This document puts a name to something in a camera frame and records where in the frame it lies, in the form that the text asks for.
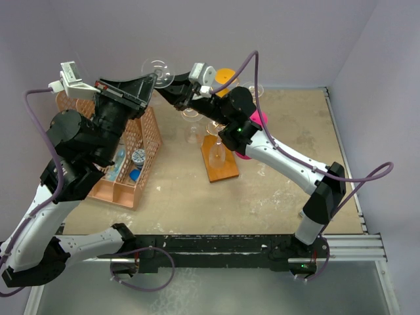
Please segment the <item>yellow plastic wine glass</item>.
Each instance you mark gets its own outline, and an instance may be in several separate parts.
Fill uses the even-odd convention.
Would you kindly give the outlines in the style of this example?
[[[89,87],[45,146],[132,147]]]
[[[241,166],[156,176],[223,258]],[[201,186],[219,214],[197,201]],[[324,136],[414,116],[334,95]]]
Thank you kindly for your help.
[[[227,84],[232,78],[234,78],[234,80],[231,81],[224,89],[221,89],[221,87]],[[220,85],[215,93],[219,97],[227,95],[234,87],[237,87],[240,84],[236,71],[230,68],[218,69],[216,71],[215,81]]]

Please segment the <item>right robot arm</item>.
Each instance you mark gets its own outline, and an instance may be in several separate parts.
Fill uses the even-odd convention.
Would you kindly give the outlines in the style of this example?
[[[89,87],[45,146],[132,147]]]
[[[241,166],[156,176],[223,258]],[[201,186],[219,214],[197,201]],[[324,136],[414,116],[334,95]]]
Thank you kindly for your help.
[[[266,164],[308,194],[303,219],[291,242],[296,255],[308,256],[315,249],[314,241],[329,224],[347,192],[340,181],[345,174],[344,167],[337,162],[326,165],[314,161],[268,136],[263,127],[251,119],[257,108],[251,92],[245,87],[235,87],[222,97],[215,94],[198,96],[199,87],[183,74],[158,92],[176,109],[190,108],[224,125],[219,136],[230,151]]]

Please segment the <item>blue cap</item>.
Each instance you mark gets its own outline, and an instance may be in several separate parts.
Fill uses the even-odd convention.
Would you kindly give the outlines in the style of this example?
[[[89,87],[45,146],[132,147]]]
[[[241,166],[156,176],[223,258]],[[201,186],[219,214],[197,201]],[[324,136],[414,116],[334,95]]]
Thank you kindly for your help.
[[[138,178],[140,177],[140,173],[141,171],[139,169],[133,169],[130,173],[129,173],[129,178],[136,182],[138,180]]]

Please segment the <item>clear champagne flute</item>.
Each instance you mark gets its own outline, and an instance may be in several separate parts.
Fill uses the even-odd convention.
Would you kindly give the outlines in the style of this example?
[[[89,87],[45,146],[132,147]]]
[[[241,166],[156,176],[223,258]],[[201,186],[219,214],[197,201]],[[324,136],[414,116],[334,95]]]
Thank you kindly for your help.
[[[212,145],[209,152],[209,164],[214,169],[221,169],[224,167],[226,161],[226,148],[218,136],[214,145]]]

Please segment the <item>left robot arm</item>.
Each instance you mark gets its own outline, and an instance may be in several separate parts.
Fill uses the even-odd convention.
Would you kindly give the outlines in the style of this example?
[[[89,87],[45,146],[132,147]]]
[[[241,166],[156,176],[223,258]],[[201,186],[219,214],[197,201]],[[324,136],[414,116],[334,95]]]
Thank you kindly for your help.
[[[1,244],[2,279],[11,295],[47,284],[85,259],[133,254],[136,238],[123,223],[78,240],[65,240],[56,231],[113,165],[127,123],[144,115],[156,79],[153,73],[126,81],[99,79],[92,117],[63,110],[41,132],[52,159],[26,214]]]

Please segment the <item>orange plastic file organizer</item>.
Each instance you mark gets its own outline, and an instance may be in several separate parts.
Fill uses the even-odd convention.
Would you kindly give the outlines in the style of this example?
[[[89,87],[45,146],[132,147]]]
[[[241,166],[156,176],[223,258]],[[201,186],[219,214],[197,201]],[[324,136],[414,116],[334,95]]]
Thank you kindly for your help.
[[[94,200],[128,209],[138,206],[152,174],[152,165],[163,144],[152,108],[139,119],[130,120],[117,146],[113,166],[89,192]]]

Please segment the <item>blue toothbrush package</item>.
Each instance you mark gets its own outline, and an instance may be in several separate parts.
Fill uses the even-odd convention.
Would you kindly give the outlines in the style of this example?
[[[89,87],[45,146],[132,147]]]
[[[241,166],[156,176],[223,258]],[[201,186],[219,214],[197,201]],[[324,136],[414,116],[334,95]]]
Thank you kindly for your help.
[[[125,161],[125,149],[120,148],[114,156],[114,164],[109,167],[106,173],[105,179],[109,181],[114,181],[117,178],[124,161]]]

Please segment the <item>round white blue tin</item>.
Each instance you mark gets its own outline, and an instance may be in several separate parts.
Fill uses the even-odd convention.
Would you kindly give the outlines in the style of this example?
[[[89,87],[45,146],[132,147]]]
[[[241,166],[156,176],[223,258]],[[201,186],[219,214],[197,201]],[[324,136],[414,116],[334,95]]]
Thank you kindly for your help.
[[[142,148],[136,149],[131,155],[131,160],[136,166],[138,167],[143,166],[146,161],[145,150]]]

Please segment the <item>small clear glass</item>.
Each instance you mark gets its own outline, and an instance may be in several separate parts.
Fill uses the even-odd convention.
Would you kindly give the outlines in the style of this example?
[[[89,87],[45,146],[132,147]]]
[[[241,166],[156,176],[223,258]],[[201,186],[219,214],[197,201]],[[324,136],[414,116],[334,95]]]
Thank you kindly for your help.
[[[218,136],[219,132],[221,132],[225,128],[225,125],[217,123],[216,121],[210,121],[206,126],[206,131],[215,137]]]

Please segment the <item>black table front rail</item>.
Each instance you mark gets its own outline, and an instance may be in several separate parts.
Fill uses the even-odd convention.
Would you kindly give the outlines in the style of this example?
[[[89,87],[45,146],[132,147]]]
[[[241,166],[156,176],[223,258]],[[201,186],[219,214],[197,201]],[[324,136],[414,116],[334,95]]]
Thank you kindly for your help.
[[[128,278],[161,268],[263,268],[311,277],[327,263],[385,261],[379,235],[327,235],[312,245],[291,234],[137,234],[116,254],[89,255]]]

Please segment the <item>clear wine glass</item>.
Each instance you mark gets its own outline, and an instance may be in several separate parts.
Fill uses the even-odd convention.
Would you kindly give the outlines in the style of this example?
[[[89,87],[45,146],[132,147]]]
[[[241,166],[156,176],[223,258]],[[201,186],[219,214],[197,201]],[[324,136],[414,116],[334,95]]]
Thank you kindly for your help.
[[[184,130],[185,141],[189,144],[195,144],[201,147],[205,136],[205,130],[200,123],[203,116],[193,109],[182,111],[181,116],[189,123]]]
[[[253,98],[260,98],[264,93],[264,88],[262,85],[251,85],[249,87],[249,91],[251,92]]]

